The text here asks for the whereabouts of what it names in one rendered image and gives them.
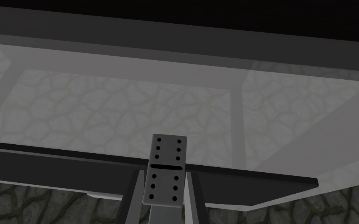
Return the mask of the glass table with dark frame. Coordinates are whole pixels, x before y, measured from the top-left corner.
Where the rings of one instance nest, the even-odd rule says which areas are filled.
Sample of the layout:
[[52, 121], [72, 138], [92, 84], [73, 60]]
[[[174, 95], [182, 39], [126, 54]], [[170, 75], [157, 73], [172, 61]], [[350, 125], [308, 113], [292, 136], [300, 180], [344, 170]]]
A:
[[185, 136], [207, 206], [359, 186], [359, 42], [0, 2], [0, 182], [118, 199]]

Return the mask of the grey domino tile black dots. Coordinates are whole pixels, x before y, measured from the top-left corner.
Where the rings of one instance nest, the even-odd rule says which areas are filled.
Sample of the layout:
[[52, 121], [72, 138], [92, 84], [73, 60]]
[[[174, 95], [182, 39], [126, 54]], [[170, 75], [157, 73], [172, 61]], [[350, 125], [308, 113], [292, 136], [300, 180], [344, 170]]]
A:
[[186, 153], [185, 136], [153, 134], [143, 204], [182, 207]]

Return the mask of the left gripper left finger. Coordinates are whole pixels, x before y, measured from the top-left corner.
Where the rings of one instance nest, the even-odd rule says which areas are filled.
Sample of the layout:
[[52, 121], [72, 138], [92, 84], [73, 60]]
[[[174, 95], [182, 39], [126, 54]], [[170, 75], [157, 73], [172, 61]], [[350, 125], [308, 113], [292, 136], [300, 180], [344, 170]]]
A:
[[145, 171], [134, 170], [122, 197], [115, 224], [139, 224], [144, 195]]

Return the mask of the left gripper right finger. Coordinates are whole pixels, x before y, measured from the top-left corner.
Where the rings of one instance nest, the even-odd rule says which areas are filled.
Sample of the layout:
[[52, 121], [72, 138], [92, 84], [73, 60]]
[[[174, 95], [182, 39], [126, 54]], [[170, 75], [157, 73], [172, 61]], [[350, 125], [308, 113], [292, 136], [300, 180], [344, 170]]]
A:
[[184, 189], [185, 224], [209, 224], [199, 175], [187, 172]]

